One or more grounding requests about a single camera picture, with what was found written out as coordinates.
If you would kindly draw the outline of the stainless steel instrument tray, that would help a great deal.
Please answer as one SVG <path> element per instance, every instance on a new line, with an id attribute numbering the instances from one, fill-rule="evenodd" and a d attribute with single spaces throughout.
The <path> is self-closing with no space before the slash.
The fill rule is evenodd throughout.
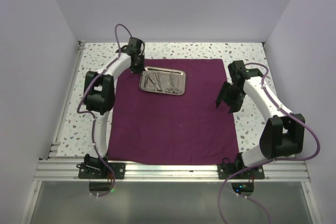
<path id="1" fill-rule="evenodd" d="M 140 79 L 140 83 L 139 83 L 139 88 L 142 91 L 145 92 L 152 92 L 152 93 L 160 93 L 160 94 L 166 94 L 166 95 L 176 95 L 176 94 L 171 94 L 171 93 L 166 93 L 165 89 L 169 87 L 169 74 L 173 73 L 173 82 L 174 82 L 174 86 L 175 88 L 178 88 L 182 91 L 183 95 L 185 93 L 185 89 L 186 89 L 186 73 L 182 70 L 175 70 L 175 69 L 166 69 L 166 68 L 158 68 L 158 67 L 145 67 L 144 71 L 142 73 L 141 79 Z M 156 86 L 156 79 L 154 74 L 157 73 L 159 75 L 160 78 L 160 83 L 161 83 L 161 87 L 162 87 L 162 91 L 160 92 L 157 89 Z M 146 76 L 149 75 L 153 81 L 155 82 L 155 88 L 150 88 L 150 87 L 146 87 L 145 86 L 145 81 L 146 81 Z"/>

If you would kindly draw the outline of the steel surgical scissors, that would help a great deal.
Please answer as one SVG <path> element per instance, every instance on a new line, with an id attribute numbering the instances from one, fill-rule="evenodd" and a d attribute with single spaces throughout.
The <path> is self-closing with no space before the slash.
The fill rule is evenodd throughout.
<path id="1" fill-rule="evenodd" d="M 169 87 L 165 89 L 166 93 L 174 93 L 175 92 L 175 86 L 174 86 L 174 82 L 173 82 L 173 73 L 171 72 L 169 74 Z"/>

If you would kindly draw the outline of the thin steel tweezers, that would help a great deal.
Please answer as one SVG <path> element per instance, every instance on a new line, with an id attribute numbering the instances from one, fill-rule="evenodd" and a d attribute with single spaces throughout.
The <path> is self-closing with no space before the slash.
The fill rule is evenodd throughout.
<path id="1" fill-rule="evenodd" d="M 155 82 L 149 75 L 146 76 L 145 86 L 146 87 L 148 86 L 150 88 L 155 88 Z"/>

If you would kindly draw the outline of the broad steel forceps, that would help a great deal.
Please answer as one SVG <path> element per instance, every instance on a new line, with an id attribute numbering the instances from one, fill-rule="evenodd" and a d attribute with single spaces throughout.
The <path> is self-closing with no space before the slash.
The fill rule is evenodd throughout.
<path id="1" fill-rule="evenodd" d="M 157 73 L 155 73 L 154 76 L 155 76 L 155 79 L 156 79 L 157 89 L 161 92 L 162 91 L 162 87 L 161 87 L 159 75 Z"/>

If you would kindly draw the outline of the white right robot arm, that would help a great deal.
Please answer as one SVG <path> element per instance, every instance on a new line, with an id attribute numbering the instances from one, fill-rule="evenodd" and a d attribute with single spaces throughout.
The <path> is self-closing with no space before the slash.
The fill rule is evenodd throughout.
<path id="1" fill-rule="evenodd" d="M 252 173 L 253 165 L 301 153 L 305 133 L 303 115 L 292 113 L 280 102 L 258 68 L 248 69 L 242 60 L 237 60 L 228 65 L 228 71 L 231 82 L 223 83 L 216 106 L 224 102 L 230 113 L 236 113 L 241 110 L 244 98 L 249 96 L 265 121 L 259 144 L 237 155 L 236 176 L 246 178 Z"/>

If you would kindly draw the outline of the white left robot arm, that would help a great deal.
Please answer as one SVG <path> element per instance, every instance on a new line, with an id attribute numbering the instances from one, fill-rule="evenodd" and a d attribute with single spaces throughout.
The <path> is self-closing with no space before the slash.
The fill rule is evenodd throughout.
<path id="1" fill-rule="evenodd" d="M 115 103 L 114 82 L 126 70 L 132 73 L 144 71 L 145 43 L 131 37 L 127 45 L 120 47 L 114 58 L 97 71 L 89 71 L 85 76 L 84 93 L 81 104 L 86 106 L 86 113 L 93 117 L 91 142 L 92 153 L 85 155 L 84 163 L 97 178 L 104 178 L 109 172 L 109 165 L 104 156 L 108 152 L 107 122 Z"/>

